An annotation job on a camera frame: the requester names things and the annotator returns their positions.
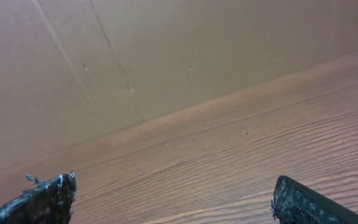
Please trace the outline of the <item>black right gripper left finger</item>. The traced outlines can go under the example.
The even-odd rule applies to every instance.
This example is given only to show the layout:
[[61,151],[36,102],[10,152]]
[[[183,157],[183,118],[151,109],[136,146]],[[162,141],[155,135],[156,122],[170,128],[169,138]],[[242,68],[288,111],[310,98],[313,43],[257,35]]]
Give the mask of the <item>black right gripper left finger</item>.
[[35,187],[0,206],[0,224],[68,224],[76,194],[75,173],[59,174],[50,180],[29,174],[26,178]]

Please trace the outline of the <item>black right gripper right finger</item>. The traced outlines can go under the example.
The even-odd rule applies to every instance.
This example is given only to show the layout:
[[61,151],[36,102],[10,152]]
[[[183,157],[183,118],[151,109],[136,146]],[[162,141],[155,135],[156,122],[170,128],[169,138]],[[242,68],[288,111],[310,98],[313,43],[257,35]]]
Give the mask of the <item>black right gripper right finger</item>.
[[356,212],[285,175],[277,179],[270,207],[280,224],[358,224]]

